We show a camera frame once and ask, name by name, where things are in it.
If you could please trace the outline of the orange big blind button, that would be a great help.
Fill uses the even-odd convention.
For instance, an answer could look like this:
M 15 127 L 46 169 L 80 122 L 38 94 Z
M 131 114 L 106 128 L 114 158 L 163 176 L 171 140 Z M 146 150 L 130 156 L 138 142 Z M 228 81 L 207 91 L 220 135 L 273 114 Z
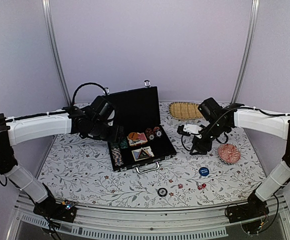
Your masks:
M 131 132 L 128 134 L 128 138 L 132 141 L 138 141 L 140 139 L 138 132 Z

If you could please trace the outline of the blue small blind button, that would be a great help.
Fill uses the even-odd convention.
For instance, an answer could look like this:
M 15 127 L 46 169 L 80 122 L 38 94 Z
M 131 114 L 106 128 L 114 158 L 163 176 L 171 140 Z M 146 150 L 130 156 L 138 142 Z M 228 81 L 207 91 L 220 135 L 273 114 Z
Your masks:
M 201 167 L 198 172 L 202 177 L 206 177 L 210 174 L 210 170 L 207 167 Z

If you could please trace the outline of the red card deck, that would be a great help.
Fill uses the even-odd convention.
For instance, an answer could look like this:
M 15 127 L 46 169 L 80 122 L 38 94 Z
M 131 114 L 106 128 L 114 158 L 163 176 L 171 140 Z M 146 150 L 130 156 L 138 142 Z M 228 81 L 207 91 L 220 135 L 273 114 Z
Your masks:
M 148 142 L 145 133 L 143 133 L 143 132 L 139 133 L 139 132 L 138 132 L 138 136 L 139 136 L 139 140 L 137 140 L 137 141 L 132 141 L 132 140 L 130 140 L 130 139 L 128 138 L 128 136 L 127 136 L 128 144 L 129 144 L 131 147 L 133 147 L 133 146 L 143 145 L 143 144 L 145 144 L 145 143 Z

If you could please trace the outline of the blue card deck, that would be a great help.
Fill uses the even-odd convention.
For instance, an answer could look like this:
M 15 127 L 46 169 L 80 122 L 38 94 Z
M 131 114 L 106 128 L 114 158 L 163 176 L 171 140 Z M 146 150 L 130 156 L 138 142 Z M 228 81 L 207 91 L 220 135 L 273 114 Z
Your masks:
M 151 149 L 150 146 L 148 146 L 148 147 L 141 147 L 141 148 L 143 148 L 143 149 L 145 149 L 147 152 L 149 152 L 150 155 L 151 155 L 151 158 L 155 156 L 154 153 L 152 152 L 152 149 Z M 135 149 L 135 150 L 132 150 L 132 151 L 131 151 L 131 152 L 132 152 L 132 155 L 133 155 L 133 158 L 134 158 L 135 161 L 144 160 L 144 159 L 137 160 L 137 154 L 139 153 L 139 151 L 141 150 L 141 148 L 139 148 L 139 149 Z

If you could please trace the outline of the black poker case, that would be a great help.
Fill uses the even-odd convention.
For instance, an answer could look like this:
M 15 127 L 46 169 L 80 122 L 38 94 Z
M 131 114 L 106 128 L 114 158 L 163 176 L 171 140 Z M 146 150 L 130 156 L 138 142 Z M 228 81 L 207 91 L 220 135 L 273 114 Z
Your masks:
M 132 132 L 145 133 L 146 136 L 147 128 L 160 127 L 162 130 L 162 136 L 155 136 L 154 140 L 149 140 L 146 136 L 147 143 L 145 144 L 129 145 L 126 149 L 120 148 L 123 159 L 122 167 L 114 166 L 111 151 L 111 144 L 113 143 L 108 143 L 113 171 L 138 170 L 140 167 L 149 164 L 155 164 L 155 168 L 159 169 L 161 161 L 176 155 L 176 150 L 161 124 L 158 89 L 151 86 L 149 80 L 145 80 L 143 88 L 109 93 L 105 98 L 116 107 L 114 124 L 123 126 L 124 138 L 122 140 L 127 140 L 128 134 Z M 135 161 L 132 151 L 144 147 L 150 147 L 154 157 Z

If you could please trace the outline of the black triangle card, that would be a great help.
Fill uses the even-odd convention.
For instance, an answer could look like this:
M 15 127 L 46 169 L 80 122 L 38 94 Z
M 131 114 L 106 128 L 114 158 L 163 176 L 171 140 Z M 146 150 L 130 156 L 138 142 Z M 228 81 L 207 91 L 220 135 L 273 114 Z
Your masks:
M 151 157 L 151 154 L 148 151 L 146 151 L 144 148 L 141 148 L 140 151 L 137 154 L 136 159 L 137 160 L 143 160 L 143 159 L 147 159 L 147 158 L 150 158 L 150 157 Z

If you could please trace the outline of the red dice pair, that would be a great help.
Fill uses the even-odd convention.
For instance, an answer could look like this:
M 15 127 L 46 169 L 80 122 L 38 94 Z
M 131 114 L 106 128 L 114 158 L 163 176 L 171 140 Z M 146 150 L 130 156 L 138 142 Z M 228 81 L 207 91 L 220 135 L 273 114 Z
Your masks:
M 206 185 L 205 183 L 203 183 L 203 184 L 201 184 L 201 185 L 198 185 L 198 186 L 197 186 L 197 189 L 198 189 L 198 190 L 204 190 L 204 189 L 206 188 L 206 186 L 207 186 L 207 185 Z

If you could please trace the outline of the black white dealer button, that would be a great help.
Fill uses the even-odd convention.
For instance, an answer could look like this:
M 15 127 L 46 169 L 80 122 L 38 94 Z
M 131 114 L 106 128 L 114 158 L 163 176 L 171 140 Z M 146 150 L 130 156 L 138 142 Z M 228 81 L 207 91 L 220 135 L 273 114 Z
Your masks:
M 166 197 L 167 194 L 168 194 L 168 191 L 167 191 L 166 188 L 161 187 L 161 188 L 159 188 L 159 189 L 157 190 L 157 194 L 158 194 L 158 196 L 160 196 L 160 197 Z

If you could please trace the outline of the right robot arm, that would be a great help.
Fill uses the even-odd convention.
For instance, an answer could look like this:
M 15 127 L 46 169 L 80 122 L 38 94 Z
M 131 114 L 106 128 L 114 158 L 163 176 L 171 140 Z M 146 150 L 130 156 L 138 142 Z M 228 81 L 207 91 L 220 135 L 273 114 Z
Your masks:
M 266 179 L 249 195 L 243 208 L 247 218 L 254 218 L 263 210 L 265 201 L 290 182 L 290 112 L 263 110 L 242 103 L 222 107 L 212 97 L 204 100 L 198 110 L 208 124 L 187 124 L 183 128 L 193 136 L 191 155 L 206 155 L 222 134 L 244 129 L 260 157 L 280 158 L 278 162 L 262 164 L 273 169 L 267 170 Z

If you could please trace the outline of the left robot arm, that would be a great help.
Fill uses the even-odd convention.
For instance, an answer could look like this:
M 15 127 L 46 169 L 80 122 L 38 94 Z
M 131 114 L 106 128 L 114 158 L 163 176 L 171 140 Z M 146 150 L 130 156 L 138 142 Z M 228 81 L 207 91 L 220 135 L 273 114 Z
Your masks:
M 104 94 L 83 108 L 75 105 L 79 90 L 88 85 L 83 83 L 77 87 L 70 105 L 62 109 L 18 117 L 0 113 L 0 175 L 25 192 L 48 217 L 59 213 L 60 204 L 47 186 L 18 163 L 13 147 L 36 139 L 75 134 L 82 139 L 118 143 L 124 128 L 114 123 L 118 110 L 107 99 L 108 92 L 103 86 L 93 82 L 92 86 L 100 88 Z

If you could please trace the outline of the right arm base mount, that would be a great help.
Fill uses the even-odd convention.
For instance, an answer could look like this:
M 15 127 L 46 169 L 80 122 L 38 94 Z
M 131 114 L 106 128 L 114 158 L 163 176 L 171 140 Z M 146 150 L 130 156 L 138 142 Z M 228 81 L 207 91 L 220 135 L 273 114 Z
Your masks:
M 236 223 L 263 217 L 269 214 L 269 208 L 266 201 L 248 200 L 244 204 L 233 204 L 224 210 L 225 216 L 230 223 Z

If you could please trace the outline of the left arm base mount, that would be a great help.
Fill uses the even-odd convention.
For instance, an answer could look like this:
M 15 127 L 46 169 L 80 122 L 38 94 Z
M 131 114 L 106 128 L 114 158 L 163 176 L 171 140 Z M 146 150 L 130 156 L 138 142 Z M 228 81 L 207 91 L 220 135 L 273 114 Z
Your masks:
M 57 203 L 54 199 L 45 199 L 41 203 L 35 203 L 33 213 L 47 219 L 73 223 L 77 210 L 75 206 L 68 207 L 67 204 Z

